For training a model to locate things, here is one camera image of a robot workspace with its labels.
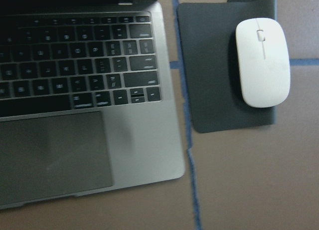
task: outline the blue grout line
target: blue grout line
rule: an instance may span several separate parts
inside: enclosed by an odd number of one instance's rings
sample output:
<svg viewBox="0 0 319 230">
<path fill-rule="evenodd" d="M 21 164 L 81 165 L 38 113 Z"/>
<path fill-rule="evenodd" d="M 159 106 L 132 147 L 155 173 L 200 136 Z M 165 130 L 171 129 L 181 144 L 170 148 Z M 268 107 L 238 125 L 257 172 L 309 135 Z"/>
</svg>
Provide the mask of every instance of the blue grout line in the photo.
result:
<svg viewBox="0 0 319 230">
<path fill-rule="evenodd" d="M 188 102 L 188 92 L 186 87 L 186 79 L 185 79 L 185 72 L 184 72 L 184 64 L 182 60 L 181 46 L 179 42 L 180 40 L 179 28 L 178 28 L 177 17 L 176 17 L 176 11 L 179 5 L 179 1 L 172 0 L 172 5 L 174 10 L 174 16 L 175 16 L 174 25 L 175 25 L 176 39 L 177 39 L 178 61 L 172 61 L 170 63 L 170 67 L 174 69 L 178 68 L 180 71 L 182 93 L 183 93 L 184 101 L 185 101 L 183 108 L 184 108 L 185 123 L 186 123 L 187 156 L 189 160 L 190 173 L 191 173 L 193 211 L 194 211 L 194 218 L 195 218 L 194 220 L 195 220 L 196 230 L 202 230 L 203 228 L 202 228 L 201 217 L 200 217 L 200 204 L 199 204 L 198 190 L 197 190 L 196 167 L 195 167 L 195 161 L 191 152 L 191 147 L 193 143 L 192 143 L 192 134 L 191 134 L 191 120 L 190 120 L 190 110 L 189 110 L 189 102 Z"/>
</svg>

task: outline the white mouse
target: white mouse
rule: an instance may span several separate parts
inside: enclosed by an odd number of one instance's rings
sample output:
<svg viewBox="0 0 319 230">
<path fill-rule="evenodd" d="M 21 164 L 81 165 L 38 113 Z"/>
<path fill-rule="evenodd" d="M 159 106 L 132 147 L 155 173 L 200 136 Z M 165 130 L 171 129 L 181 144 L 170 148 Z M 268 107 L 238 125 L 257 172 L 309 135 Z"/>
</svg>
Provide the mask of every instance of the white mouse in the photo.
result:
<svg viewBox="0 0 319 230">
<path fill-rule="evenodd" d="M 290 62 L 284 31 L 273 19 L 254 18 L 236 28 L 241 91 L 256 108 L 282 103 L 290 90 Z"/>
</svg>

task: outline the black key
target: black key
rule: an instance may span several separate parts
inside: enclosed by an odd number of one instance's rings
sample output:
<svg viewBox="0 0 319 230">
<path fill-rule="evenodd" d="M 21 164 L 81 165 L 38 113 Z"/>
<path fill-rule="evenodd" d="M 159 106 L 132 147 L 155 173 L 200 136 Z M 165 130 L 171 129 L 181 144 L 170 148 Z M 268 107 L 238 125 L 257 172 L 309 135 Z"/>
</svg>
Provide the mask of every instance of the black key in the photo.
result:
<svg viewBox="0 0 319 230">
<path fill-rule="evenodd" d="M 96 92 L 95 99 L 98 107 L 111 105 L 110 93 L 108 91 Z"/>
<path fill-rule="evenodd" d="M 104 56 L 102 42 L 90 42 L 88 48 L 91 57 Z"/>
<path fill-rule="evenodd" d="M 35 28 L 24 28 L 18 31 L 20 43 L 37 43 L 39 41 L 39 35 Z"/>
<path fill-rule="evenodd" d="M 15 61 L 31 60 L 31 51 L 28 45 L 17 45 L 12 47 L 13 59 Z"/>
<path fill-rule="evenodd" d="M 69 57 L 67 44 L 53 44 L 51 51 L 54 59 L 67 59 Z"/>
<path fill-rule="evenodd" d="M 65 19 L 66 24 L 82 24 L 82 18 L 67 18 Z"/>
<path fill-rule="evenodd" d="M 47 79 L 37 79 L 32 81 L 34 95 L 49 94 L 49 81 Z"/>
<path fill-rule="evenodd" d="M 0 63 L 10 62 L 10 60 L 9 46 L 0 46 Z"/>
<path fill-rule="evenodd" d="M 51 79 L 53 93 L 62 94 L 69 92 L 67 78 Z"/>
<path fill-rule="evenodd" d="M 76 27 L 78 40 L 93 40 L 93 32 L 91 26 Z"/>
<path fill-rule="evenodd" d="M 54 61 L 40 62 L 39 68 L 41 77 L 54 77 L 57 75 Z"/>
<path fill-rule="evenodd" d="M 133 16 L 119 17 L 119 23 L 130 23 L 130 22 L 134 22 Z"/>
<path fill-rule="evenodd" d="M 160 89 L 158 87 L 146 88 L 149 101 L 160 101 Z"/>
<path fill-rule="evenodd" d="M 149 16 L 137 16 L 136 22 L 150 22 Z"/>
<path fill-rule="evenodd" d="M 9 98 L 10 91 L 9 91 L 9 83 L 2 82 L 0 83 L 0 99 Z"/>
<path fill-rule="evenodd" d="M 91 75 L 89 76 L 90 89 L 101 90 L 104 89 L 103 76 L 102 75 Z"/>
<path fill-rule="evenodd" d="M 140 40 L 140 48 L 142 54 L 154 53 L 153 41 L 151 39 Z"/>
<path fill-rule="evenodd" d="M 94 34 L 96 40 L 110 39 L 110 27 L 108 25 L 97 25 L 94 27 Z"/>
<path fill-rule="evenodd" d="M 112 32 L 114 39 L 126 39 L 128 37 L 126 32 L 126 25 L 124 24 L 113 25 Z"/>
<path fill-rule="evenodd" d="M 60 75 L 74 75 L 74 62 L 73 60 L 59 61 Z"/>
<path fill-rule="evenodd" d="M 38 29 L 40 42 L 56 42 L 57 32 L 55 27 L 45 27 Z"/>
<path fill-rule="evenodd" d="M 109 86 L 109 89 L 121 88 L 121 78 L 119 74 L 108 74 L 106 80 Z"/>
<path fill-rule="evenodd" d="M 124 74 L 126 87 L 148 86 L 159 84 L 156 71 L 126 73 Z"/>
<path fill-rule="evenodd" d="M 115 24 L 116 23 L 116 17 L 103 17 L 101 19 L 103 24 Z"/>
<path fill-rule="evenodd" d="M 78 60 L 79 74 L 92 74 L 93 67 L 91 59 L 79 59 Z"/>
<path fill-rule="evenodd" d="M 97 73 L 110 73 L 110 60 L 108 58 L 95 59 L 95 66 Z"/>
<path fill-rule="evenodd" d="M 0 66 L 3 80 L 17 79 L 16 64 L 4 64 Z"/>
<path fill-rule="evenodd" d="M 155 55 L 130 57 L 131 70 L 156 69 Z"/>
<path fill-rule="evenodd" d="M 71 56 L 73 58 L 86 57 L 85 43 L 72 43 L 70 44 Z"/>
<path fill-rule="evenodd" d="M 22 63 L 20 64 L 20 73 L 22 79 L 34 79 L 38 77 L 36 63 Z"/>
<path fill-rule="evenodd" d="M 97 18 L 97 17 L 83 18 L 83 22 L 85 24 L 99 24 L 100 23 L 100 18 Z"/>
<path fill-rule="evenodd" d="M 60 41 L 74 41 L 75 40 L 75 32 L 74 27 L 59 27 L 58 34 Z"/>
<path fill-rule="evenodd" d="M 30 96 L 29 81 L 23 80 L 13 82 L 13 90 L 15 97 Z"/>
<path fill-rule="evenodd" d="M 138 48 L 135 40 L 125 40 L 123 41 L 124 54 L 137 54 Z"/>
<path fill-rule="evenodd" d="M 86 91 L 85 77 L 71 77 L 71 87 L 73 92 Z"/>
<path fill-rule="evenodd" d="M 125 57 L 112 58 L 112 61 L 113 61 L 113 67 L 115 71 L 128 70 Z"/>
<path fill-rule="evenodd" d="M 121 47 L 119 41 L 107 41 L 105 45 L 108 56 L 121 55 Z"/>
<path fill-rule="evenodd" d="M 127 96 L 126 90 L 114 90 L 113 96 L 114 96 L 114 103 L 116 105 L 128 104 L 128 96 Z"/>
<path fill-rule="evenodd" d="M 75 109 L 92 108 L 93 101 L 91 93 L 73 94 L 73 105 Z"/>
<path fill-rule="evenodd" d="M 69 95 L 0 101 L 0 117 L 70 110 Z"/>
<path fill-rule="evenodd" d="M 49 45 L 37 44 L 32 46 L 33 58 L 35 60 L 50 59 Z"/>
<path fill-rule="evenodd" d="M 152 36 L 150 24 L 130 24 L 131 38 L 150 38 Z"/>
</svg>

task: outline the laptop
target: laptop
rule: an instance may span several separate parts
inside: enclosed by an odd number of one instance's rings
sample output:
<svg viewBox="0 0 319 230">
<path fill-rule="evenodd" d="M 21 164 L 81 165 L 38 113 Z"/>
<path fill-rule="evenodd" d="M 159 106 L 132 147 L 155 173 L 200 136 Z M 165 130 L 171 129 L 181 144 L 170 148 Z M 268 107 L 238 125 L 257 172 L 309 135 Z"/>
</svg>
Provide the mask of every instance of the laptop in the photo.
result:
<svg viewBox="0 0 319 230">
<path fill-rule="evenodd" d="M 183 175 L 157 0 L 0 2 L 0 209 Z"/>
</svg>

